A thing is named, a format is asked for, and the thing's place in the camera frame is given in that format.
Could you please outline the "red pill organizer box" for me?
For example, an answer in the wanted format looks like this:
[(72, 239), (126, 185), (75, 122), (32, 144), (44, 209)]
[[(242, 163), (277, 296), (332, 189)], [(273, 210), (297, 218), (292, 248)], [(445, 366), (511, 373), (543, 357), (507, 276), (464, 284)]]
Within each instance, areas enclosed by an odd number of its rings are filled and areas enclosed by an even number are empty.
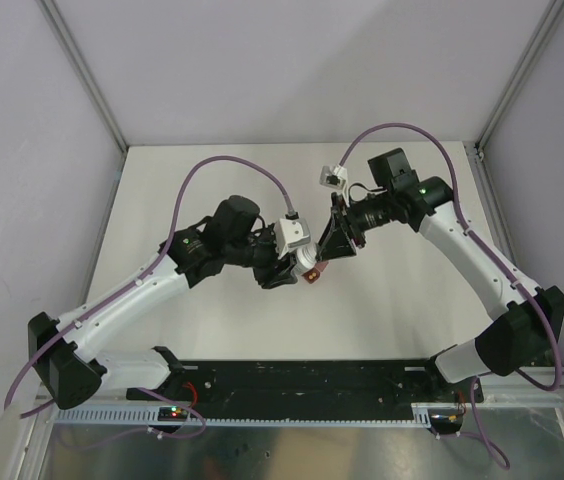
[(329, 265), (328, 261), (318, 262), (310, 270), (303, 273), (302, 278), (308, 284), (314, 284), (315, 282), (317, 282), (320, 279), (320, 277), (322, 276), (322, 273), (324, 272), (324, 270), (327, 268), (328, 265)]

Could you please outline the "white pill bottle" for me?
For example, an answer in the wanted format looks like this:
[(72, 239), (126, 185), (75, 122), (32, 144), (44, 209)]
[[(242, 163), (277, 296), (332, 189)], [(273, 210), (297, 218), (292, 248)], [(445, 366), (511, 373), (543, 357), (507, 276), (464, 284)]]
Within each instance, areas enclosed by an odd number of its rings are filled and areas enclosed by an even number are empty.
[(295, 251), (296, 266), (295, 270), (300, 275), (312, 270), (317, 264), (317, 245), (310, 243), (299, 247)]

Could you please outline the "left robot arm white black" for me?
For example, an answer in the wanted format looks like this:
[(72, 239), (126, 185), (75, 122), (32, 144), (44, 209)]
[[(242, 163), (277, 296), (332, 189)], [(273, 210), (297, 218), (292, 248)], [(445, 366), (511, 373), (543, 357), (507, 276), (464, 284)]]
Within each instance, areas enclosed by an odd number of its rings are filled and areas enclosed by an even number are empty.
[(164, 346), (145, 352), (108, 352), (112, 337), (159, 304), (189, 292), (226, 265), (252, 270), (263, 289), (297, 281), (296, 250), (309, 243), (307, 223), (288, 215), (256, 228), (260, 209), (238, 195), (215, 213), (163, 242), (158, 253), (117, 293), (57, 319), (40, 313), (28, 323), (30, 358), (55, 405), (75, 408), (96, 393), (127, 390), (130, 399), (151, 392), (163, 399), (183, 389), (184, 368)]

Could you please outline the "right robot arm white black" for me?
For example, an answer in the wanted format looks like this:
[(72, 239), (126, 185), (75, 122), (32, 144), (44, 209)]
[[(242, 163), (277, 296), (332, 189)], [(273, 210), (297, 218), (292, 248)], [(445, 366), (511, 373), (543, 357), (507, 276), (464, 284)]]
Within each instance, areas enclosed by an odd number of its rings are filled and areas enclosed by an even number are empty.
[(366, 232), (400, 222), (434, 245), (472, 287), (491, 324), (476, 338), (433, 356), (426, 393), (448, 400), (460, 381), (483, 374), (507, 376), (546, 352), (556, 352), (564, 294), (542, 288), (459, 217), (453, 190), (441, 178), (419, 179), (405, 152), (394, 149), (368, 162), (375, 189), (354, 201), (341, 165), (323, 168), (332, 188), (330, 220), (317, 247), (320, 262), (354, 256)]

